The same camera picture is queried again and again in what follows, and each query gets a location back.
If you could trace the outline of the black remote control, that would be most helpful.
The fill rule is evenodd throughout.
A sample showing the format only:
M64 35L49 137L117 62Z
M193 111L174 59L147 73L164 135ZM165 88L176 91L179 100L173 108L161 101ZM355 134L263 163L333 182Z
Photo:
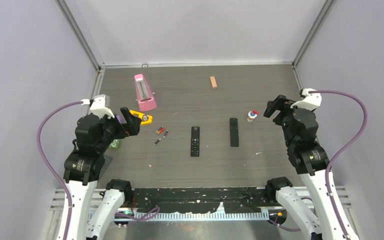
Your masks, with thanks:
M191 157L200 156L200 127L199 126L191 127L190 156Z

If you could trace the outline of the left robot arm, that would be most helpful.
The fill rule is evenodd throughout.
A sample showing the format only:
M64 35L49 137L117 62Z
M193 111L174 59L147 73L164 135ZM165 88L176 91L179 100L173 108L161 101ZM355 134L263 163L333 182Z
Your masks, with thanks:
M110 224L114 223L119 207L133 202L131 183L112 179L107 183L97 210L88 218L92 197L106 162L104 153L114 140L136 136L140 132L141 119L128 108L120 108L124 121L117 117L103 118L90 113L77 121L74 150L64 163L63 179L69 190L64 200L59 240L101 240Z

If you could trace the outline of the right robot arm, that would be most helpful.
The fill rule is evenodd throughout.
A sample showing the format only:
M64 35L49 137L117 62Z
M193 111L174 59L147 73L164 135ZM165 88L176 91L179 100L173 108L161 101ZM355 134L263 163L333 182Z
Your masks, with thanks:
M268 101L263 115L278 115L273 122L281 126L288 160L306 186L315 210L298 196L286 177L272 178L265 186L265 198L271 205L281 205L308 240L357 240L340 202L330 160L317 142L319 125L315 109L321 104L320 94L309 94L300 101L278 95Z

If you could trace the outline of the yellow triangular holder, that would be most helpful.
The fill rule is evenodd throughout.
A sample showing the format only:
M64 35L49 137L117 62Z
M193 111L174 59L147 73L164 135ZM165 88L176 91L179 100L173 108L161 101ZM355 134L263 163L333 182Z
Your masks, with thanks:
M141 120L140 125L141 126L150 125L150 124L153 123L153 117L151 115L148 115L148 114L145 114L145 113L142 113L142 112L139 112L139 111L135 111L135 110L130 110L129 112L134 117L140 118L140 120Z

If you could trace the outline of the purple toy block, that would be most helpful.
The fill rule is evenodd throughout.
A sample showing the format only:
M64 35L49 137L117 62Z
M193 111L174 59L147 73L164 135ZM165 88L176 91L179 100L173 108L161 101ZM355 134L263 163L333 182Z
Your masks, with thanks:
M118 120L118 122L119 122L120 124L123 124L123 123L124 123L124 119L122 118L122 116L120 116L120 115L116 115L116 119Z

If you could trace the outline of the green toy block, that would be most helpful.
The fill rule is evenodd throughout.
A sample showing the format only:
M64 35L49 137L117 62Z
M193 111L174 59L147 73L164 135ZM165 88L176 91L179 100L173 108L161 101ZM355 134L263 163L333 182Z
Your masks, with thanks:
M120 139L115 139L110 145L109 149L119 149L121 146L121 140Z

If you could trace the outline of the pink metronome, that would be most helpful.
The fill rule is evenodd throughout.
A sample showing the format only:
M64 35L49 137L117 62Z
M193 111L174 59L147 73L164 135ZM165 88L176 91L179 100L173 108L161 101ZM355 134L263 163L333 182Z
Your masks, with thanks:
M156 109L158 105L155 100L155 95L145 76L143 74L137 74L134 76L134 80L139 110L147 112Z

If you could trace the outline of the small red white blue toy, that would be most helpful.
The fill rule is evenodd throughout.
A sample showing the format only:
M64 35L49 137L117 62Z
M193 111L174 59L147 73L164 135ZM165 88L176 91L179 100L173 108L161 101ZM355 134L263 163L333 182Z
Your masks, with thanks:
M256 119L259 115L259 112L256 110L249 111L247 114L247 121L252 122L254 119Z

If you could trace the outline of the wooden block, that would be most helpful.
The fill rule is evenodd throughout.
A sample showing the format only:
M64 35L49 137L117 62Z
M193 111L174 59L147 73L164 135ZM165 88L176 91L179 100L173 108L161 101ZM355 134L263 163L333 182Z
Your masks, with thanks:
M218 87L216 78L214 76L210 76L209 79L212 89L216 89Z

